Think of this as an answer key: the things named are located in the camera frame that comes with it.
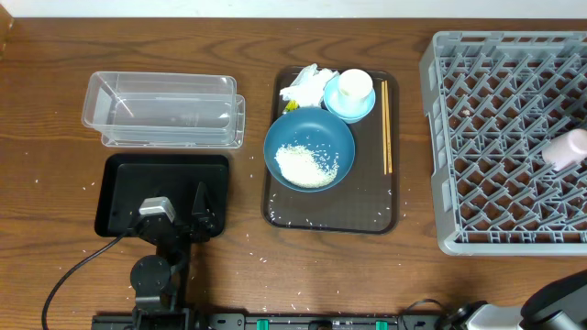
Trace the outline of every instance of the dark serving tray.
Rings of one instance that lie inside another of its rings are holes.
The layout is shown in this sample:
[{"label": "dark serving tray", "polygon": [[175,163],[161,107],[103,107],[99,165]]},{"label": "dark serving tray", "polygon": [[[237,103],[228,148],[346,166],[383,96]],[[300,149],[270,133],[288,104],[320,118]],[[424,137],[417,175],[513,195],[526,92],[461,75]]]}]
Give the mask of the dark serving tray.
[{"label": "dark serving tray", "polygon": [[[105,164],[94,230],[101,237],[122,234],[146,198],[165,196],[178,218],[192,217],[195,191],[206,184],[216,218],[224,228],[228,159],[208,155],[116,154]],[[211,237],[219,235],[210,233]]]},{"label": "dark serving tray", "polygon": [[[287,104],[279,96],[302,67],[289,67],[277,76],[273,92],[271,122]],[[355,139],[355,161],[349,174],[323,192],[296,192],[265,174],[261,211],[267,222],[281,228],[297,228],[361,234],[385,234],[398,221],[399,184],[399,89],[394,77],[382,71],[367,71],[373,79],[377,100],[371,112],[350,124]],[[390,98],[393,173],[383,175],[382,82],[387,81]]]}]

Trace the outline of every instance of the white rice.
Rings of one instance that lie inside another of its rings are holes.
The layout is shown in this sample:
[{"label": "white rice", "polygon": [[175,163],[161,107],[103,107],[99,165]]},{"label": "white rice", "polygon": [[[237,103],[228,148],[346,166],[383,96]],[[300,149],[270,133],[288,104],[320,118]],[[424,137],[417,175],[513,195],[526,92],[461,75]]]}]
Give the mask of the white rice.
[{"label": "white rice", "polygon": [[285,180],[302,188],[320,188],[337,177],[336,161],[330,168],[324,157],[305,146],[283,145],[277,150],[275,159]]}]

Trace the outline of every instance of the light blue plate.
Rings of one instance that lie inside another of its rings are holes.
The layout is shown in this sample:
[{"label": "light blue plate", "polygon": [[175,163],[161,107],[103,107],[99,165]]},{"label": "light blue plate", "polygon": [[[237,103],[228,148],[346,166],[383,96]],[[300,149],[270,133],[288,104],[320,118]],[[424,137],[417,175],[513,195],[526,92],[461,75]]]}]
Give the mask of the light blue plate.
[{"label": "light blue plate", "polygon": [[339,76],[334,77],[327,83],[324,89],[324,104],[327,106],[328,111],[340,117],[347,124],[354,124],[368,115],[375,106],[375,90],[372,89],[365,101],[357,108],[352,109],[354,115],[342,115],[341,109],[348,105],[343,104],[338,97],[338,78]]},{"label": "light blue plate", "polygon": [[[332,167],[338,156],[337,177],[320,188],[302,188],[285,180],[275,154],[282,145],[306,146],[309,150],[320,151],[330,156],[328,166]],[[263,148],[265,164],[278,182],[303,193],[315,193],[339,183],[349,173],[355,159],[355,140],[349,127],[337,116],[321,108],[301,108],[279,117],[267,132]]]}]

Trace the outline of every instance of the wooden chopstick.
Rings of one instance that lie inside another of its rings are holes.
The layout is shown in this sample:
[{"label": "wooden chopstick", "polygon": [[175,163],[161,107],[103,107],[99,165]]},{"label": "wooden chopstick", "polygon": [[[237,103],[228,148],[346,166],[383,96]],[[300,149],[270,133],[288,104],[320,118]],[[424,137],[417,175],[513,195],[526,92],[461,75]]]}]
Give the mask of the wooden chopstick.
[{"label": "wooden chopstick", "polygon": [[389,92],[387,89],[387,81],[385,81],[385,89],[383,91],[383,95],[385,95],[385,102],[383,103],[383,106],[385,107],[384,113],[385,113],[385,135],[386,135],[386,155],[387,155],[387,172],[388,173],[392,173],[393,172],[393,163],[392,163],[392,137],[391,137],[391,123],[390,123],[390,113],[389,113]]},{"label": "wooden chopstick", "polygon": [[385,130],[387,129],[387,125],[385,125],[386,115],[385,115],[385,104],[387,101],[385,100],[386,90],[385,87],[386,81],[382,81],[382,138],[383,138],[383,175],[387,175],[387,134]]}]

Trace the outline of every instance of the plastic crate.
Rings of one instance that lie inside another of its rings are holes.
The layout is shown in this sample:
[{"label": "plastic crate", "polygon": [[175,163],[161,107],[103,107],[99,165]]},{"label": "plastic crate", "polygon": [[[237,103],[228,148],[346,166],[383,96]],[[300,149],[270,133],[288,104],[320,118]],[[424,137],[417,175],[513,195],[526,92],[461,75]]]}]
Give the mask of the plastic crate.
[{"label": "plastic crate", "polygon": [[438,32],[420,78],[440,248],[587,255],[587,162],[540,152],[586,127],[587,32]]}]

